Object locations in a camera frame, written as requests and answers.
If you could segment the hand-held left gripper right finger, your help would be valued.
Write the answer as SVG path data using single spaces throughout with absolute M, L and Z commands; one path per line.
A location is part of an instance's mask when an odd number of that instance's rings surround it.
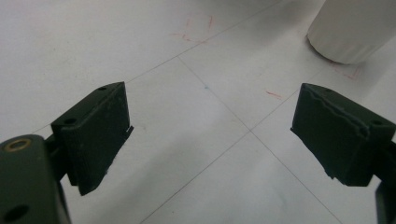
M 366 187 L 377 175 L 396 187 L 396 124 L 336 91 L 304 83 L 291 131 L 342 184 Z

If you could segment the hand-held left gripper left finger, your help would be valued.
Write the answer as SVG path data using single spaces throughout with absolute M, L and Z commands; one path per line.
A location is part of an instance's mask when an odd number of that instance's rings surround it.
M 94 90 L 53 121 L 51 129 L 70 161 L 71 184 L 82 195 L 97 189 L 134 129 L 125 84 Z

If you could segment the white cup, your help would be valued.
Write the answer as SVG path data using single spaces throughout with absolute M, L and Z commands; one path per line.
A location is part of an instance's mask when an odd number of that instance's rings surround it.
M 326 0 L 307 39 L 323 57 L 337 63 L 367 60 L 396 36 L 396 0 Z

